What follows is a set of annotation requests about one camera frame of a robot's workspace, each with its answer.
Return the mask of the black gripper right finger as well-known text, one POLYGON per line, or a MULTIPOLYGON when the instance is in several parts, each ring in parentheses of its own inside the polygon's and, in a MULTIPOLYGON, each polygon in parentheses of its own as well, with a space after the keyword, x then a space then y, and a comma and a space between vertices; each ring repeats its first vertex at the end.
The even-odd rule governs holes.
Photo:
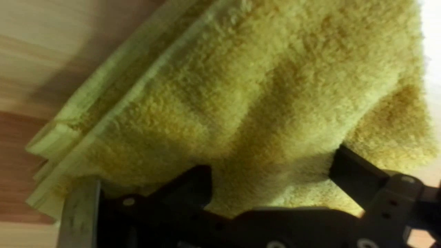
POLYGON ((363 209, 365 218, 419 221, 423 185, 405 174, 388 174, 346 146, 334 156, 330 178, 363 209))

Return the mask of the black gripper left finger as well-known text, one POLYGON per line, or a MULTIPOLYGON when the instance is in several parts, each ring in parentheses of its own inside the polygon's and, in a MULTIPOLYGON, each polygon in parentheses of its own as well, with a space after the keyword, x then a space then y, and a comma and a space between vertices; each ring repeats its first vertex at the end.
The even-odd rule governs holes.
POLYGON ((211 168, 197 165, 150 196, 102 197, 97 248, 214 248, 211 196, 211 168))

